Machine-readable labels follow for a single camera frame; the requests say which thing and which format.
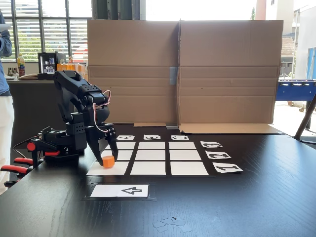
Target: person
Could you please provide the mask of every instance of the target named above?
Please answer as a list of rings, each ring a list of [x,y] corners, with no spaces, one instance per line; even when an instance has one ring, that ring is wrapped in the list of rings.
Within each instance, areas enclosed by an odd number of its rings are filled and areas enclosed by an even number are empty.
[[[0,10],[0,24],[5,24]],[[12,54],[12,43],[8,30],[0,33],[0,57]],[[2,62],[0,60],[0,167],[10,164],[11,136],[13,129],[14,111],[13,100],[9,85],[6,82]],[[8,172],[0,172],[0,194],[4,191],[4,182],[9,180]]]

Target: white pants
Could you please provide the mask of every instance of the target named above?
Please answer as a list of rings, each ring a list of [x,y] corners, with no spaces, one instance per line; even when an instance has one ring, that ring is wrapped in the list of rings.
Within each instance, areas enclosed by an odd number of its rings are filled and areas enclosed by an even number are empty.
[[[0,166],[10,164],[11,137],[14,121],[13,100],[11,96],[0,96]],[[4,182],[9,180],[9,172],[0,171],[0,194]]]

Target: person's arm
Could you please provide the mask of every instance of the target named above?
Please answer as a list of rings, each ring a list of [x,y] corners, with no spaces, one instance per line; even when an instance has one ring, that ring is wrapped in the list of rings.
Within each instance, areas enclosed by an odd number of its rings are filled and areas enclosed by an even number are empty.
[[[5,24],[5,19],[0,11],[0,24]],[[0,56],[10,57],[12,55],[12,43],[10,40],[10,33],[8,30],[1,32],[0,38]]]

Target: white paper square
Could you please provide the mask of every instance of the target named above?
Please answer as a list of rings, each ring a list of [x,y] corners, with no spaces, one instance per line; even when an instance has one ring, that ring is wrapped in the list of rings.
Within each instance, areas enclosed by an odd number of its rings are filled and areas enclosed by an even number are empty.
[[[231,158],[226,152],[208,152],[205,151],[209,159],[229,159]]]
[[[165,161],[135,161],[131,175],[165,175]]]
[[[89,169],[87,175],[123,175],[126,172],[128,163],[125,161],[115,162],[113,167],[104,168],[96,161]]]
[[[197,150],[170,150],[170,160],[201,160]]]
[[[160,138],[159,135],[144,135],[144,140],[158,140]]]
[[[235,164],[226,164],[226,163],[213,163],[215,169],[219,173],[231,173],[231,172],[238,172],[242,171],[237,165]]]
[[[133,150],[136,142],[117,142],[119,150]],[[105,150],[110,150],[110,145],[108,145]]]
[[[196,150],[194,142],[169,142],[169,149]]]
[[[216,147],[223,147],[218,142],[201,142],[202,146],[205,148],[216,148]]]
[[[188,140],[189,138],[188,138],[188,136],[172,135],[171,139],[175,140],[175,141],[183,141],[183,140]]]
[[[96,185],[92,198],[139,198],[148,197],[148,184],[101,184]]]
[[[136,160],[166,160],[164,150],[138,150]]]
[[[171,162],[172,175],[208,175],[203,162]]]
[[[117,137],[119,141],[133,141],[135,136],[132,135],[120,135]]]
[[[140,142],[138,149],[139,150],[164,150],[164,142]]]
[[[118,151],[118,160],[130,160],[133,150],[119,150]],[[104,150],[101,153],[101,157],[111,156],[111,150]]]

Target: blue shirt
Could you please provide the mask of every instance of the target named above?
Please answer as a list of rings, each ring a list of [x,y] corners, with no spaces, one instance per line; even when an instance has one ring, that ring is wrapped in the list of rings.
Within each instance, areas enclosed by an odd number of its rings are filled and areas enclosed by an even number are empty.
[[[4,17],[2,15],[2,12],[0,11],[0,24],[5,24]],[[8,30],[1,32],[1,38],[0,38],[0,57],[9,57],[12,54],[12,43],[10,40],[10,33]],[[2,62],[0,60],[0,96],[1,94],[8,94],[9,92],[9,85],[6,82],[6,79],[4,77],[4,71]]]

